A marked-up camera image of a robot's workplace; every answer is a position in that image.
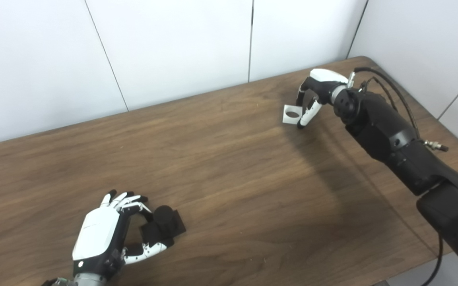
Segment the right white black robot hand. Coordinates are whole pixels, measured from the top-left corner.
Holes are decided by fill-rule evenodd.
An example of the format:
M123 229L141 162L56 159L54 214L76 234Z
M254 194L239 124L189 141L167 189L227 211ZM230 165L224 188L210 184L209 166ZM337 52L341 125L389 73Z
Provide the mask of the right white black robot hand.
M322 106L333 105L338 93L347 88L349 80L340 73L332 70L315 68L301 83L296 97L296 106L303 107L304 96L307 91L316 95L308 103L297 123L299 129L303 129L317 115Z

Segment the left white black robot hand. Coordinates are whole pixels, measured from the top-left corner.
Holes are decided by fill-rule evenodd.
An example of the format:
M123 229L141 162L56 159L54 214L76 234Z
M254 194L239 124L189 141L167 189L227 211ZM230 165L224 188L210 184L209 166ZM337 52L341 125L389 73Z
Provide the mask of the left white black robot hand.
M98 208L91 210L84 222L72 252L73 275L96 274L111 280L127 264L136 264L158 255L173 246L173 239L152 243L143 239L136 245L125 246L125 239L133 215L153 221L147 198L133 192L107 193Z

